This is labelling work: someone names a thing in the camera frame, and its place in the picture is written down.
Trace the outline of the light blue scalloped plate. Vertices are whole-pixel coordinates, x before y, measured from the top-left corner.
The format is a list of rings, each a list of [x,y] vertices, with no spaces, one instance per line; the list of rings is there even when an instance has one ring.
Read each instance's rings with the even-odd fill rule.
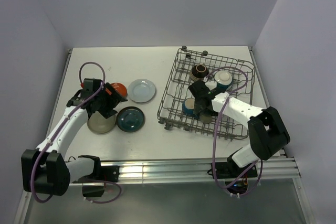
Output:
[[[156,94],[154,83],[148,79],[137,79],[128,86],[128,97],[136,103],[147,103]]]

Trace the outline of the white and teal bowl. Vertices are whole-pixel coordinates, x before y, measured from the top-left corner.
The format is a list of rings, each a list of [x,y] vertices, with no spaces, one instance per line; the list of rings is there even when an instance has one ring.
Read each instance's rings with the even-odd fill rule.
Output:
[[[217,87],[227,90],[233,83],[233,77],[228,70],[220,70],[215,73],[214,80]]]

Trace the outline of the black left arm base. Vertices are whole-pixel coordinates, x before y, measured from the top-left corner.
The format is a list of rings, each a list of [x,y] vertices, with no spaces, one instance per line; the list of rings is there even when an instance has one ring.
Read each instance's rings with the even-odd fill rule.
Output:
[[[115,186],[119,179],[119,166],[102,166],[97,175],[87,175],[81,178],[80,183],[98,183],[104,181],[103,185],[82,186],[82,195],[87,198],[98,198],[103,196],[105,189],[111,183]]]

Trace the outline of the brown glazed bowl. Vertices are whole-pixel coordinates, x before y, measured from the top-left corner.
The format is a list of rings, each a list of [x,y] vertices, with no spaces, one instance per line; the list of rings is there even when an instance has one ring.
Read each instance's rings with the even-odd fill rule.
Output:
[[[209,70],[203,64],[194,65],[190,70],[190,78],[193,81],[203,80],[208,74]]]

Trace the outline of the orange saucer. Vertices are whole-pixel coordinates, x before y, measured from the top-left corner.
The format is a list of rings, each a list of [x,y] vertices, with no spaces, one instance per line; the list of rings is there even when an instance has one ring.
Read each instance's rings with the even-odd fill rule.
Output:
[[[127,88],[123,84],[115,82],[112,83],[111,85],[116,91],[118,91],[119,94],[121,94],[125,98],[127,97],[128,95]]]

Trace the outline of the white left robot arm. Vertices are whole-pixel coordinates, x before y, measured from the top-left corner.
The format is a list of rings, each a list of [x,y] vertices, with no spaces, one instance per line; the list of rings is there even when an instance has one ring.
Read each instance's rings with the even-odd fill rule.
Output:
[[[81,155],[73,162],[64,160],[75,136],[95,113],[105,119],[114,116],[115,107],[127,101],[110,83],[85,78],[66,104],[66,109],[49,135],[33,150],[21,156],[24,191],[34,195],[62,196],[70,183],[88,179],[98,181],[102,176],[100,158]]]

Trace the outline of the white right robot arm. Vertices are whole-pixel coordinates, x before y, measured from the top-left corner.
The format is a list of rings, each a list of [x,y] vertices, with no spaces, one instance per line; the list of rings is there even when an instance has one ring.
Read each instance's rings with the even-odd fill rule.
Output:
[[[289,133],[277,109],[253,106],[233,97],[223,88],[210,89],[202,80],[194,82],[188,89],[195,99],[196,114],[211,109],[218,113],[219,120],[225,115],[248,130],[249,143],[228,158],[230,175],[240,176],[247,165],[259,159],[270,159],[290,143]]]

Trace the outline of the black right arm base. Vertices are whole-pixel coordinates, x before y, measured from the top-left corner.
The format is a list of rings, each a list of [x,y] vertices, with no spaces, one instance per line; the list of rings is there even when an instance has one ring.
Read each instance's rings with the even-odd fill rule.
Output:
[[[235,164],[228,164],[227,162],[216,162],[215,163],[215,172],[217,179],[236,179],[249,165],[239,168]],[[243,176],[226,189],[226,192],[230,195],[241,196],[253,190],[258,182],[253,186],[249,186],[248,179],[258,177],[256,165],[252,166]]]

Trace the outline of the dark teal saucer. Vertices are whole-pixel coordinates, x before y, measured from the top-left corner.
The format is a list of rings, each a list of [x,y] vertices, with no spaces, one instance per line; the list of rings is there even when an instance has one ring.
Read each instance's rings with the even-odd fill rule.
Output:
[[[120,130],[134,133],[145,124],[145,115],[138,107],[128,106],[118,113],[116,123]]]

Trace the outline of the dark teal cup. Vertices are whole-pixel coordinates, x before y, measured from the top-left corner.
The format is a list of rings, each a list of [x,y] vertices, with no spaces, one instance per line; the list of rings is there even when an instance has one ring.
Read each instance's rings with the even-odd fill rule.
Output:
[[[182,103],[182,112],[187,116],[196,116],[194,112],[195,99],[188,98]]]

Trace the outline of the grey saucer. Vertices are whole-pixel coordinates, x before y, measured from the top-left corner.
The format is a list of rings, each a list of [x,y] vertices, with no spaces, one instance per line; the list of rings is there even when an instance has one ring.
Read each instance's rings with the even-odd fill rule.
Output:
[[[88,129],[95,134],[106,134],[113,130],[117,116],[105,118],[99,112],[95,112],[87,122]]]

